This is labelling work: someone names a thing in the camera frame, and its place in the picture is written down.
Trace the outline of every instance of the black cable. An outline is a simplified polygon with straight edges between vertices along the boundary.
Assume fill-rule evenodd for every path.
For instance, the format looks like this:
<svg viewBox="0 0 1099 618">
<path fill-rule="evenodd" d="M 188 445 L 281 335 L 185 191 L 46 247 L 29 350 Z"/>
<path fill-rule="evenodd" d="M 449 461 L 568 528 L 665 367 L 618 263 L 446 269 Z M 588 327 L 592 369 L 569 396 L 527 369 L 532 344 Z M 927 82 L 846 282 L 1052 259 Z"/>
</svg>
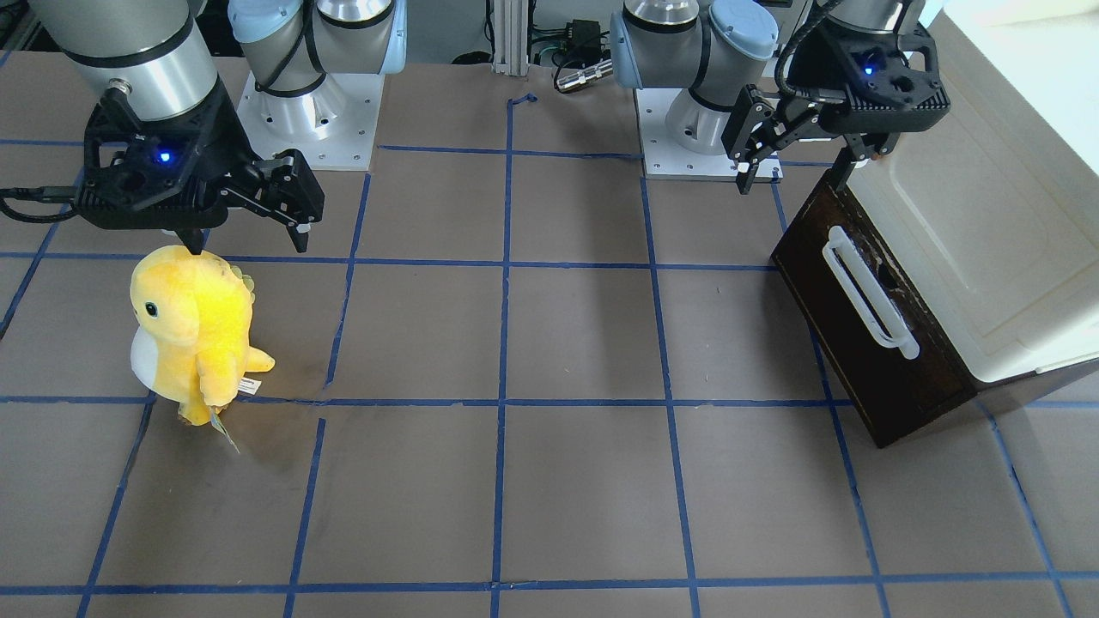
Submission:
<svg viewBox="0 0 1099 618">
<path fill-rule="evenodd" d="M 778 85 L 778 90 L 781 93 L 788 97 L 822 100 L 822 92 L 787 84 L 784 73 L 786 70 L 786 63 L 790 60 L 790 56 L 798 51 L 798 47 L 809 36 L 809 33 L 815 30 L 817 26 L 824 21 L 824 18 L 826 18 L 833 9 L 842 4 L 843 1 L 844 0 L 829 0 L 825 2 L 815 13 L 812 14 L 812 16 L 809 18 L 809 20 L 806 21 L 804 25 L 793 33 L 793 36 L 790 37 L 790 42 L 786 44 L 786 47 L 782 47 L 782 52 L 778 55 L 778 60 L 775 63 L 775 84 Z"/>
<path fill-rule="evenodd" d="M 71 187 L 66 187 L 69 192 L 73 191 Z M 37 189 L 0 189 L 0 212 L 14 219 L 15 221 L 21 221 L 23 223 L 58 223 L 60 221 L 67 221 L 76 217 L 75 210 L 69 210 L 67 212 L 60 212 L 57 214 L 26 214 L 18 210 L 12 209 L 8 206 L 8 202 L 3 198 L 12 198 L 25 201 L 44 201 L 45 203 L 57 203 L 55 199 L 43 198 L 45 187 L 38 187 Z"/>
<path fill-rule="evenodd" d="M 600 32 L 599 34 L 597 34 L 595 36 L 589 36 L 587 40 L 581 41 L 579 45 L 574 45 L 571 49 L 569 49 L 567 53 L 565 53 L 564 56 L 562 56 L 560 64 L 557 64 L 557 60 L 554 59 L 553 64 L 557 65 L 557 70 L 555 70 L 554 74 L 553 74 L 553 89 L 556 90 L 556 91 L 558 91 L 558 92 L 560 92 L 560 88 L 557 87 L 557 78 L 560 77 L 560 69 L 565 68 L 565 65 L 568 64 L 569 56 L 576 54 L 577 51 L 584 48 L 584 46 L 587 45 L 588 43 L 591 43 L 592 41 L 599 41 L 603 36 L 607 36 L 610 33 L 611 33 L 611 31 L 604 30 L 603 32 Z M 556 58 L 556 57 L 557 57 L 557 54 L 554 54 L 552 56 L 552 58 Z M 568 92 L 560 92 L 560 93 L 562 95 L 567 95 Z"/>
<path fill-rule="evenodd" d="M 293 59 L 293 55 L 298 53 L 298 48 L 301 47 L 301 42 L 306 40 L 306 29 L 312 27 L 311 24 L 312 20 L 308 19 L 310 15 L 312 15 L 312 10 L 313 10 L 313 0 L 304 0 L 301 3 L 301 11 L 302 11 L 301 30 L 298 32 L 298 37 L 295 38 L 293 45 L 290 47 L 290 51 L 287 52 L 286 55 L 282 56 L 282 59 L 279 60 L 278 65 L 275 66 L 275 70 L 273 71 L 270 78 L 267 80 L 266 85 L 260 85 L 259 78 L 258 77 L 256 78 L 257 92 L 267 92 L 267 89 L 270 88 L 273 84 L 278 81 L 278 78 L 282 75 L 282 71 L 286 70 L 286 67 L 290 64 L 290 60 Z"/>
</svg>

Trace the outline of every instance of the stuffed dinosaur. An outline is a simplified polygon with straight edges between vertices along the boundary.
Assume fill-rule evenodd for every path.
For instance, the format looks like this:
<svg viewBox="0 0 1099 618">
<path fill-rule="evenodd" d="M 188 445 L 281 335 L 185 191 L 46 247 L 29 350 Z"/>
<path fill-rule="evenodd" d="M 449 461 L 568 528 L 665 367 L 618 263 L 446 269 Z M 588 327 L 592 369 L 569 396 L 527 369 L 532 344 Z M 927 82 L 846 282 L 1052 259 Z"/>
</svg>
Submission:
<svg viewBox="0 0 1099 618">
<path fill-rule="evenodd" d="M 154 393 L 179 401 L 179 416 L 191 424 L 212 422 L 225 433 L 217 415 L 236 396 L 241 377 L 275 366 L 248 345 L 253 287 L 252 277 L 221 257 L 178 245 L 134 267 L 130 302 L 140 327 L 131 367 Z"/>
</svg>

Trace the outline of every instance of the plush toy tag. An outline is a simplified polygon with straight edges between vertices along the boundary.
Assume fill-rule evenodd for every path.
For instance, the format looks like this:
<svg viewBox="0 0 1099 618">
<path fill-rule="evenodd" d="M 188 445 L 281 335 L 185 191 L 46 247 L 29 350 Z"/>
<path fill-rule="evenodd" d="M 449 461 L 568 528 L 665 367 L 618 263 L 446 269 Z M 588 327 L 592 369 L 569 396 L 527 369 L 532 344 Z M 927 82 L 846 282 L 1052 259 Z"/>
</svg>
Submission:
<svg viewBox="0 0 1099 618">
<path fill-rule="evenodd" d="M 241 450 L 237 449 L 236 442 L 233 442 L 233 439 L 230 438 L 229 431 L 225 430 L 224 424 L 221 424 L 221 419 L 218 418 L 218 412 L 213 408 L 210 408 L 210 424 L 221 432 L 221 434 L 225 437 L 225 440 L 229 440 L 229 443 L 233 445 L 233 449 L 236 449 L 236 454 L 241 454 Z"/>
<path fill-rule="evenodd" d="M 259 385 L 263 382 L 258 379 L 252 379 L 251 377 L 242 377 L 241 384 L 236 386 L 236 389 L 241 393 L 247 393 L 248 395 L 255 395 L 259 390 Z"/>
</svg>

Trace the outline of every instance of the blue tape grid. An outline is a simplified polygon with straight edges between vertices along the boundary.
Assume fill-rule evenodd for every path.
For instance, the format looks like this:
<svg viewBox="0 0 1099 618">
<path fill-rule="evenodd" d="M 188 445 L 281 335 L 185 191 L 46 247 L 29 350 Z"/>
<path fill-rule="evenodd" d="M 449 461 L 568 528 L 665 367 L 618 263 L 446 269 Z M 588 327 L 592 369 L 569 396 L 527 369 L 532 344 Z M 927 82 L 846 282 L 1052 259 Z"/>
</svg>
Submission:
<svg viewBox="0 0 1099 618">
<path fill-rule="evenodd" d="M 321 467 L 321 449 L 324 448 L 323 418 L 317 419 L 317 440 L 313 443 L 313 456 L 309 464 L 309 481 L 306 484 L 306 500 L 301 507 L 301 523 L 298 526 L 298 542 L 293 549 L 293 564 L 290 567 L 290 584 L 286 591 L 286 605 L 282 618 L 293 616 L 293 603 L 298 594 L 298 578 L 301 575 L 301 561 L 306 555 L 306 539 L 309 537 L 309 518 L 313 511 L 313 495 L 317 492 L 317 473 Z"/>
<path fill-rule="evenodd" d="M 8 51 L 2 56 L 0 56 L 0 67 L 7 63 L 11 56 L 11 51 Z M 511 263 L 510 262 L 510 198 L 511 198 L 511 168 L 512 162 L 515 156 L 547 156 L 547 157 L 566 157 L 566 158 L 628 158 L 628 159 L 640 159 L 641 156 L 636 154 L 623 154 L 623 153 L 554 153 L 554 152 L 542 152 L 542 151 L 517 151 L 512 147 L 513 137 L 513 108 L 515 104 L 528 100 L 535 100 L 532 95 L 524 97 L 515 101 L 508 102 L 508 147 L 503 151 L 500 150 L 478 150 L 478 148 L 445 148 L 445 147 L 415 147 L 415 146 L 379 146 L 382 150 L 392 151 L 415 151 L 415 152 L 451 152 L 451 153 L 473 153 L 473 154 L 497 154 L 504 155 L 508 158 L 508 175 L 507 175 L 507 191 L 506 191 L 506 224 L 504 224 L 504 260 L 500 263 L 497 262 L 474 262 L 474 261 L 422 261 L 422 260 L 375 260 L 375 258 L 358 258 L 356 257 L 356 252 L 358 247 L 358 241 L 362 233 L 363 220 L 366 209 L 366 200 L 369 188 L 369 175 L 366 176 L 363 188 L 362 201 L 359 205 L 358 219 L 355 227 L 355 236 L 351 247 L 351 254 L 346 260 L 343 258 L 324 258 L 324 257 L 264 257 L 264 256 L 226 256 L 236 262 L 276 262 L 276 263 L 332 263 L 332 264 L 345 264 L 347 266 L 347 288 L 344 299 L 343 313 L 341 318 L 341 332 L 343 325 L 343 319 L 346 316 L 347 300 L 349 297 L 351 285 L 354 277 L 354 267 L 357 264 L 407 264 L 407 265 L 440 265 L 440 266 L 492 266 L 492 267 L 503 267 L 503 299 L 501 302 L 501 352 L 500 352 L 500 393 L 498 400 L 439 400 L 439 399 L 424 399 L 424 400 L 413 400 L 413 399 L 331 399 L 331 400 L 301 400 L 299 402 L 311 405 L 311 406 L 436 406 L 436 405 L 451 405 L 451 404 L 462 404 L 471 406 L 498 406 L 498 442 L 497 442 L 497 484 L 496 484 L 496 508 L 493 510 L 493 558 L 492 558 L 492 581 L 491 582 L 449 582 L 449 583 L 389 583 L 389 584 L 370 584 L 370 583 L 340 583 L 340 584 L 299 584 L 298 577 L 300 575 L 301 561 L 304 555 L 306 540 L 308 537 L 309 519 L 312 508 L 312 498 L 315 490 L 317 475 L 319 471 L 321 450 L 323 446 L 324 437 L 324 419 L 319 419 L 317 440 L 314 444 L 313 457 L 310 465 L 309 481 L 306 490 L 306 499 L 302 507 L 302 517 L 298 532 L 298 539 L 295 551 L 293 565 L 291 569 L 290 581 L 287 585 L 248 585 L 248 586 L 220 586 L 220 585 L 155 585 L 155 586 L 126 586 L 126 585 L 111 585 L 103 586 L 98 585 L 97 580 L 99 576 L 99 570 L 102 566 L 103 558 L 106 556 L 108 545 L 110 543 L 111 534 L 113 532 L 114 523 L 118 518 L 118 512 L 121 507 L 121 503 L 125 493 L 127 479 L 130 472 L 133 468 L 134 462 L 136 461 L 137 451 L 141 446 L 142 439 L 145 435 L 145 431 L 148 427 L 148 420 L 152 412 L 153 402 L 155 401 L 155 396 L 149 394 L 146 397 L 81 397 L 81 396 L 59 396 L 59 397 L 44 397 L 44 396 L 0 396 L 0 402 L 32 402 L 32 404 L 51 404 L 51 402 L 79 402 L 79 404 L 93 404 L 93 405 L 137 405 L 144 406 L 141 423 L 137 429 L 137 435 L 131 446 L 130 454 L 126 460 L 126 465 L 122 473 L 122 478 L 115 490 L 114 500 L 111 506 L 111 510 L 108 514 L 107 523 L 104 525 L 103 534 L 100 540 L 100 544 L 97 549 L 96 558 L 93 560 L 91 571 L 88 576 L 88 582 L 84 586 L 0 586 L 0 596 L 13 596 L 13 595 L 48 595 L 48 596 L 74 596 L 79 595 L 81 597 L 80 606 L 78 609 L 78 618 L 86 615 L 88 604 L 91 596 L 93 595 L 127 595 L 127 594 L 286 594 L 287 600 L 285 606 L 285 617 L 292 615 L 293 603 L 297 595 L 300 594 L 323 594 L 323 593 L 387 593 L 387 592 L 466 592 L 466 593 L 485 593 L 490 592 L 492 595 L 492 616 L 496 618 L 499 613 L 499 593 L 500 591 L 524 591 L 524 589 L 543 589 L 543 591 L 562 591 L 562 589 L 628 589 L 628 588 L 688 588 L 691 596 L 691 607 L 692 615 L 700 616 L 699 604 L 698 604 L 698 589 L 699 588 L 710 588 L 710 587 L 763 587 L 763 586 L 822 586 L 822 585 L 874 585 L 879 593 L 879 599 L 881 604 L 882 615 L 889 616 L 889 607 L 885 596 L 884 584 L 914 584 L 914 583 L 940 583 L 940 582 L 989 582 L 989 581 L 1052 581 L 1057 589 L 1058 599 L 1061 600 L 1062 607 L 1065 615 L 1069 618 L 1073 617 L 1070 607 L 1068 606 L 1067 599 L 1064 594 L 1064 589 L 1061 586 L 1061 581 L 1064 580 L 1084 580 L 1084 581 L 1099 581 L 1099 572 L 1058 572 L 1052 564 L 1048 551 L 1045 547 L 1044 539 L 1039 529 L 1037 522 L 1034 519 L 1033 511 L 1030 508 L 1030 504 L 1026 499 L 1025 493 L 1023 492 L 1022 485 L 1015 474 L 1014 466 L 1011 462 L 1010 454 L 1007 450 L 1007 445 L 1003 442 L 1003 438 L 1000 434 L 999 426 L 996 419 L 987 413 L 991 430 L 996 437 L 997 443 L 999 444 L 1001 454 L 1004 459 L 1004 463 L 1008 467 L 1009 475 L 1015 489 L 1019 494 L 1020 503 L 1023 510 L 1028 517 L 1031 525 L 1032 532 L 1034 534 L 1035 542 L 1040 549 L 1042 558 L 1046 565 L 1045 572 L 1014 572 L 1014 573 L 936 573 L 936 574 L 901 574 L 901 575 L 882 575 L 878 569 L 877 560 L 874 554 L 873 542 L 870 538 L 870 532 L 868 525 L 866 522 L 865 512 L 862 508 L 862 500 L 858 496 L 857 482 L 855 478 L 855 471 L 851 464 L 851 456 L 847 451 L 846 440 L 843 435 L 843 427 L 839 419 L 836 408 L 839 406 L 851 405 L 850 401 L 836 400 L 832 397 L 831 388 L 829 385 L 828 376 L 824 371 L 824 361 L 821 354 L 820 347 L 815 338 L 813 339 L 814 353 L 817 355 L 818 367 L 821 373 L 822 387 L 825 393 L 824 400 L 786 400 L 786 401 L 756 401 L 756 400 L 676 400 L 673 398 L 669 368 L 667 362 L 667 349 L 666 340 L 664 336 L 664 325 L 663 325 L 663 312 L 659 298 L 659 271 L 676 271 L 676 269 L 697 269 L 697 271 L 774 271 L 775 268 L 769 265 L 691 265 L 691 264 L 657 264 L 655 260 L 655 251 L 653 245 L 653 231 L 652 222 L 648 212 L 647 203 L 647 190 L 644 185 L 644 179 L 642 179 L 642 190 L 644 198 L 644 209 L 645 209 L 645 223 L 646 223 L 646 238 L 650 251 L 648 264 L 584 264 L 584 263 L 535 263 L 535 262 L 524 262 L 524 263 Z M 33 146 L 66 146 L 66 147 L 81 147 L 81 142 L 69 142 L 69 141 L 48 141 L 48 140 L 5 140 L 0 139 L 0 145 L 33 145 Z M 787 166 L 811 166 L 811 167 L 828 167 L 830 164 L 817 163 L 817 162 L 796 162 L 796 161 L 784 161 L 784 165 Z M 777 214 L 779 218 L 779 223 L 785 230 L 787 225 L 786 216 L 781 206 L 781 198 L 778 192 L 777 186 L 771 185 L 771 191 L 776 202 Z M 51 227 L 49 232 L 47 232 L 45 239 L 40 245 L 38 250 L 34 253 L 31 252 L 0 252 L 0 257 L 4 258 L 31 258 L 32 264 L 27 268 L 26 275 L 24 276 L 16 295 L 14 296 L 11 305 L 9 306 L 7 312 L 4 313 L 3 322 L 0 324 L 0 335 L 7 330 L 11 322 L 12 317 L 19 306 L 19 301 L 22 299 L 30 285 L 31 279 L 37 271 L 38 265 L 43 260 L 140 260 L 142 255 L 129 255 L 129 254 L 66 254 L 66 253 L 55 253 L 51 254 L 47 252 L 49 242 L 52 241 L 55 232 L 56 224 Z M 507 383 L 506 383 L 506 371 L 507 371 L 507 317 L 508 317 L 508 275 L 510 268 L 514 267 L 548 267 L 548 268 L 648 268 L 651 272 L 651 277 L 653 282 L 653 295 L 654 295 L 654 306 L 656 310 L 656 320 L 658 329 L 658 341 L 660 345 L 660 360 L 662 360 L 662 371 L 665 384 L 665 399 L 664 400 L 625 400 L 625 399 L 508 399 L 507 394 Z M 340 347 L 340 334 L 337 332 L 335 340 L 333 341 L 333 352 L 332 360 L 330 363 L 329 380 L 334 374 L 335 363 L 338 355 Z M 263 397 L 242 397 L 243 400 L 247 400 L 256 404 L 268 404 L 268 402 L 281 402 L 284 399 L 273 399 Z M 668 427 L 669 427 L 669 440 L 673 452 L 673 464 L 676 474 L 676 492 L 677 500 L 679 503 L 679 511 L 681 519 L 681 528 L 684 536 L 684 549 L 685 559 L 687 561 L 688 577 L 686 580 L 642 580 L 642 581 L 623 581 L 623 580 L 604 580 L 604 581 L 544 581 L 544 582 L 523 582 L 523 583 L 506 583 L 500 581 L 500 555 L 501 555 L 501 540 L 502 540 L 502 492 L 503 492 L 503 453 L 504 453 L 504 408 L 506 406 L 659 406 L 663 405 L 668 411 Z M 870 576 L 823 576 L 823 577 L 763 577 L 763 578 L 697 578 L 693 567 L 692 559 L 692 548 L 690 543 L 690 529 L 689 520 L 687 518 L 687 508 L 685 499 L 685 489 L 682 485 L 681 467 L 679 463 L 679 449 L 678 440 L 676 434 L 675 426 L 675 407 L 676 406 L 702 406 L 702 405 L 713 405 L 713 406 L 724 406 L 724 407 L 778 407 L 778 406 L 796 406 L 796 407 L 828 407 L 833 418 L 833 424 L 836 431 L 836 439 L 840 445 L 841 455 L 844 460 L 844 466 L 848 475 L 848 481 L 852 489 L 852 497 L 855 501 L 856 511 L 859 517 L 859 525 L 863 529 L 864 540 L 867 545 L 867 555 L 870 561 L 873 574 Z M 1032 405 L 1032 407 L 1039 408 L 1088 408 L 1095 409 L 1099 408 L 1099 401 L 1039 401 Z"/>
<path fill-rule="evenodd" d="M 676 481 L 676 503 L 679 507 L 679 529 L 684 541 L 684 560 L 693 618 L 702 616 L 698 598 L 698 575 L 695 572 L 695 548 L 690 540 L 690 518 L 687 515 L 687 494 L 684 488 L 682 462 L 679 457 L 679 432 L 676 427 L 675 398 L 671 395 L 671 371 L 668 366 L 668 342 L 664 329 L 664 309 L 660 302 L 660 277 L 656 268 L 656 244 L 653 240 L 653 218 L 648 207 L 648 184 L 641 178 L 641 205 L 645 216 L 645 242 L 648 250 L 650 278 L 653 285 L 653 305 L 656 311 L 656 340 L 660 350 L 660 375 L 664 379 L 665 409 L 668 415 L 668 440 L 671 446 L 671 468 Z"/>
<path fill-rule="evenodd" d="M 119 479 L 119 485 L 114 490 L 114 501 L 111 503 L 111 510 L 107 516 L 107 523 L 103 526 L 103 536 L 100 537 L 99 547 L 96 549 L 96 558 L 91 563 L 91 572 L 88 573 L 88 583 L 80 591 L 80 605 L 76 613 L 77 618 L 84 618 L 88 614 L 88 605 L 91 603 L 96 582 L 99 580 L 99 570 L 103 566 L 103 558 L 107 556 L 107 547 L 110 544 L 111 534 L 114 532 L 114 522 L 118 521 L 119 510 L 122 508 L 122 497 L 126 493 L 130 473 L 137 461 L 137 450 L 141 449 L 142 440 L 145 439 L 145 432 L 148 430 L 148 420 L 153 415 L 153 404 L 155 401 L 152 393 L 149 393 L 147 399 L 148 401 L 142 410 L 141 422 L 137 424 L 137 435 L 134 438 L 133 445 L 130 446 L 130 455 L 126 456 L 126 464 L 122 468 L 122 478 Z"/>
<path fill-rule="evenodd" d="M 1031 509 L 1030 500 L 1026 499 L 1026 492 L 1023 490 L 1023 485 L 1019 481 L 1019 474 L 1015 472 L 1015 464 L 1011 461 L 1011 453 L 1008 452 L 1008 445 L 1000 433 L 1000 424 L 984 404 L 978 401 L 977 407 L 980 408 L 981 412 L 985 413 L 985 418 L 988 419 L 992 435 L 996 438 L 996 444 L 1000 449 L 1000 455 L 1003 456 L 1003 464 L 1008 468 L 1008 477 L 1011 478 L 1011 485 L 1019 496 L 1019 504 L 1022 506 L 1023 515 L 1026 517 L 1026 523 L 1030 526 L 1031 534 L 1034 537 L 1034 544 L 1037 547 L 1039 554 L 1042 555 L 1046 575 L 1053 582 L 1053 587 L 1057 592 L 1057 600 L 1061 602 L 1061 608 L 1065 613 L 1065 618 L 1074 618 L 1073 608 L 1068 605 L 1068 597 L 1065 596 L 1065 587 L 1061 584 L 1061 576 L 1057 573 L 1057 569 L 1053 565 L 1053 559 L 1050 558 L 1050 550 L 1045 544 L 1042 531 L 1039 529 L 1037 519 L 1034 518 L 1034 510 Z"/>
</svg>

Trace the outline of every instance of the white handle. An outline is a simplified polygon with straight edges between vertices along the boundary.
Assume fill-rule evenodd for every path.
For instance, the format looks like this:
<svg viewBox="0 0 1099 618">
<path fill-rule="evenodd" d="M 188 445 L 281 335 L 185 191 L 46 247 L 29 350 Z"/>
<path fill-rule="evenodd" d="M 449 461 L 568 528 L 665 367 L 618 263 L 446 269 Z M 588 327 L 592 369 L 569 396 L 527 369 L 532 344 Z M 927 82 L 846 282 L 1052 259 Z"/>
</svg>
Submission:
<svg viewBox="0 0 1099 618">
<path fill-rule="evenodd" d="M 840 287 L 843 288 L 847 299 L 855 307 L 858 317 L 863 319 L 863 323 L 874 341 L 882 347 L 897 347 L 901 355 L 909 361 L 919 356 L 919 342 L 912 336 L 912 331 L 904 324 L 904 319 L 886 296 L 886 291 L 881 289 L 881 284 L 875 278 L 869 266 L 863 262 L 858 250 L 855 249 L 855 243 L 851 242 L 843 228 L 839 225 L 834 225 L 828 231 L 828 239 L 829 242 L 821 251 L 824 255 L 824 262 L 832 269 L 835 280 L 840 283 Z M 866 300 L 870 301 L 873 310 L 866 305 Z"/>
</svg>

